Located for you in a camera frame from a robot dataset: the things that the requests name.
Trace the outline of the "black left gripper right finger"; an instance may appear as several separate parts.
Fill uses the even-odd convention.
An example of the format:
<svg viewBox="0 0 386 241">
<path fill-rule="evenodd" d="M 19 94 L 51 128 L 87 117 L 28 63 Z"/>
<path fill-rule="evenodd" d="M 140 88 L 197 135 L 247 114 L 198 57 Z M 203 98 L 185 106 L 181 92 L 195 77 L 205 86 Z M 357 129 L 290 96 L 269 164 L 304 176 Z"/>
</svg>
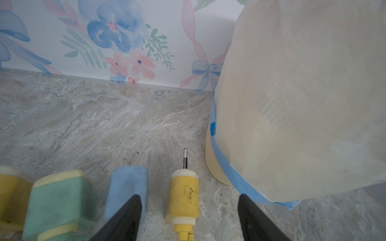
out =
<svg viewBox="0 0 386 241">
<path fill-rule="evenodd" d="M 245 241 L 290 241 L 246 194 L 239 196 L 237 210 Z"/>
</svg>

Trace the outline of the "green pencil sharpener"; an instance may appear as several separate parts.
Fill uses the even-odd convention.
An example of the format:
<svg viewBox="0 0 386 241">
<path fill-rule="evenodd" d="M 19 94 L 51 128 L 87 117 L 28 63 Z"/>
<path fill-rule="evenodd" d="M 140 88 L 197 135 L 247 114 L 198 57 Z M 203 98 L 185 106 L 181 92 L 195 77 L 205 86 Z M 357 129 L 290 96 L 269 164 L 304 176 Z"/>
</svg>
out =
<svg viewBox="0 0 386 241">
<path fill-rule="evenodd" d="M 81 170 L 45 176 L 31 189 L 24 241 L 84 241 L 95 225 L 97 193 Z"/>
</svg>

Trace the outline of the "yellow pencil sharpener back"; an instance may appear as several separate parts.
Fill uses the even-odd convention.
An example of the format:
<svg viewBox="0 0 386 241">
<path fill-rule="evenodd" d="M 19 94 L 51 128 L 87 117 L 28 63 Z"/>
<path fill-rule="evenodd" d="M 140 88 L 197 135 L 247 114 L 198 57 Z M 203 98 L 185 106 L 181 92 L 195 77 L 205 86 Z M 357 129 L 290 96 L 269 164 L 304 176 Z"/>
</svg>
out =
<svg viewBox="0 0 386 241">
<path fill-rule="evenodd" d="M 1 235 L 23 230 L 34 182 L 16 168 L 1 166 Z"/>
</svg>

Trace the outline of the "yellow pencil sharpener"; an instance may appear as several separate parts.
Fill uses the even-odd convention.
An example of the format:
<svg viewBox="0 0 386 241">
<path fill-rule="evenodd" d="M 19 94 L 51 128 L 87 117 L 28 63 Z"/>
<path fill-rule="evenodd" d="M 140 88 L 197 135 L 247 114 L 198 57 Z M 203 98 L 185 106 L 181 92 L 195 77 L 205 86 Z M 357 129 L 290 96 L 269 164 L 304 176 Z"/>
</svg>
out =
<svg viewBox="0 0 386 241">
<path fill-rule="evenodd" d="M 189 169 L 188 149 L 184 148 L 183 167 L 171 175 L 165 220 L 173 225 L 179 241 L 193 241 L 199 216 L 199 176 Z"/>
<path fill-rule="evenodd" d="M 16 168 L 1 166 L 1 235 L 23 230 L 34 182 Z"/>
</svg>

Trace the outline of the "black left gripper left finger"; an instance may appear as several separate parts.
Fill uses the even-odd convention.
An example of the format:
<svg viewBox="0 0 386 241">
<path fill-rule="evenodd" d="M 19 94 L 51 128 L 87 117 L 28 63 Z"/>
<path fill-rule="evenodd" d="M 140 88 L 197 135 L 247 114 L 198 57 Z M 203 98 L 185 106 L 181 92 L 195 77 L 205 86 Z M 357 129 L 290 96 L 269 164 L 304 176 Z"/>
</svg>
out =
<svg viewBox="0 0 386 241">
<path fill-rule="evenodd" d="M 136 241 L 142 203 L 139 195 L 133 195 L 90 241 Z"/>
</svg>

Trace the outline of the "blue pencil sharpener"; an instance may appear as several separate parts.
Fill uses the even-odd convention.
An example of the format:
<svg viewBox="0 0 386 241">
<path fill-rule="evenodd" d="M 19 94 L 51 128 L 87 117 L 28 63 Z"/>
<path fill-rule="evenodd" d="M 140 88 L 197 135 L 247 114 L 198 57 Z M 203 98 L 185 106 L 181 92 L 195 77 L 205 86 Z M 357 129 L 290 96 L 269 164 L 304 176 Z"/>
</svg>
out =
<svg viewBox="0 0 386 241">
<path fill-rule="evenodd" d="M 139 195 L 142 204 L 141 221 L 147 218 L 149 175 L 146 167 L 123 166 L 112 171 L 103 218 L 112 218 L 133 196 Z"/>
</svg>

